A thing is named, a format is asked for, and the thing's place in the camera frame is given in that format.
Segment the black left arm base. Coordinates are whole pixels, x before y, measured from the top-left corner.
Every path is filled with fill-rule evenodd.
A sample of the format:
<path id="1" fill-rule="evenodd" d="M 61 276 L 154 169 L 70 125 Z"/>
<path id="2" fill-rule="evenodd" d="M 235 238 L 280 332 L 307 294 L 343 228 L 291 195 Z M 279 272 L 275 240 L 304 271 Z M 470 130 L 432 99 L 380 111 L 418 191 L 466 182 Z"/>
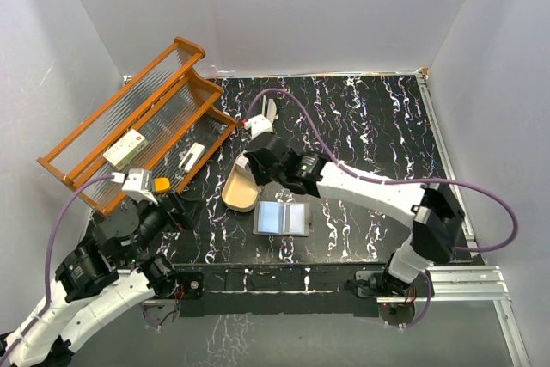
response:
<path id="1" fill-rule="evenodd" d="M 184 305 L 187 302 L 203 298 L 204 283 L 205 276 L 202 272 L 177 272 L 152 298 L 139 304 L 146 325 L 160 333 L 167 321 L 175 321 L 183 316 Z M 169 306 L 170 310 L 165 315 L 151 313 L 152 309 L 162 309 L 166 306 Z"/>

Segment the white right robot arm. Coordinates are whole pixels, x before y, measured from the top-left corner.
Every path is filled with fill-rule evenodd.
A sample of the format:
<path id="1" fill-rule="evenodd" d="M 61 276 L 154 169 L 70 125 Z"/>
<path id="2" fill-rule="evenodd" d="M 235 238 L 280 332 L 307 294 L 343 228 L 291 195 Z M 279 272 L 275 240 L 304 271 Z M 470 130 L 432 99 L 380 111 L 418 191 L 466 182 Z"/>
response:
<path id="1" fill-rule="evenodd" d="M 373 295 L 405 296 L 420 273 L 453 258 L 465 213 L 445 183 L 399 184 L 321 153 L 298 153 L 272 132 L 254 138 L 243 155 L 260 186 L 277 182 L 295 194 L 353 203 L 409 228 L 384 269 L 363 280 Z"/>

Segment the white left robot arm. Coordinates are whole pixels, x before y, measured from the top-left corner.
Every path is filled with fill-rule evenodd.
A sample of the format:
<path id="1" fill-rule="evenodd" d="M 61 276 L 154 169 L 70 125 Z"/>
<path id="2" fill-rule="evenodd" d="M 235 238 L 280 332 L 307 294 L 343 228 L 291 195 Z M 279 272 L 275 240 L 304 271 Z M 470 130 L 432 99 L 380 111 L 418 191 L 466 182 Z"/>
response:
<path id="1" fill-rule="evenodd" d="M 44 298 L 1 337 L 6 366 L 66 365 L 100 329 L 152 297 L 171 297 L 179 283 L 165 254 L 144 255 L 167 229 L 184 229 L 189 200 L 168 192 L 156 203 L 129 202 L 77 244 L 54 273 Z"/>

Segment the black right arm base motor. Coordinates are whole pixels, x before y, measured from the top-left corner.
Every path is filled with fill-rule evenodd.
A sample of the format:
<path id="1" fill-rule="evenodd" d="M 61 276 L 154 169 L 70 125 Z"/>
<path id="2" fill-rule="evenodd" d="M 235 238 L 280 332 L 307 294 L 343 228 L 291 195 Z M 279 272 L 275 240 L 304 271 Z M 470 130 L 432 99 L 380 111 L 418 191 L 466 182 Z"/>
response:
<path id="1" fill-rule="evenodd" d="M 383 304 L 407 306 L 420 298 L 432 298 L 434 287 L 429 274 L 422 272 L 412 282 L 401 281 L 388 270 L 356 271 L 345 281 L 345 289 L 359 298 L 382 299 Z"/>

